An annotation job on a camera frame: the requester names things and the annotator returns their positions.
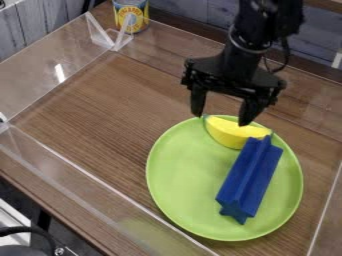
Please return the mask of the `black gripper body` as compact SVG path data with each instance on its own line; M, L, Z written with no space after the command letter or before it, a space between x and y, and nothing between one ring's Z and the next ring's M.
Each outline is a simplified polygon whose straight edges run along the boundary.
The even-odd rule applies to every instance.
M244 100L263 98L267 104L274 104L286 82L271 72L256 68L251 75L244 69L227 70L219 56L188 58L184 61L181 84L189 90L193 84L201 84L208 92L225 94Z

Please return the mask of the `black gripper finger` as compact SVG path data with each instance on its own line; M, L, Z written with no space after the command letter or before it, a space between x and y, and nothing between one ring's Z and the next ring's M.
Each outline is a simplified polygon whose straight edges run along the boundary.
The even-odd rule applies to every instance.
M246 98L239 109L240 126L248 125L267 107L267 101L263 98Z
M200 117L205 105L207 88L201 84L191 87L191 113Z

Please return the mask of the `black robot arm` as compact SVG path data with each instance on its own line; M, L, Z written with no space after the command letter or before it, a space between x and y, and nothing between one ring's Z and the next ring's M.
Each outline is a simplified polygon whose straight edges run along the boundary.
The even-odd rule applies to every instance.
M191 113L203 115L209 92L243 100L238 124L248 125L278 101L286 81L263 60L274 42L290 58L288 37L303 24L303 0L239 0L223 50L211 57L188 58L180 84L189 90Z

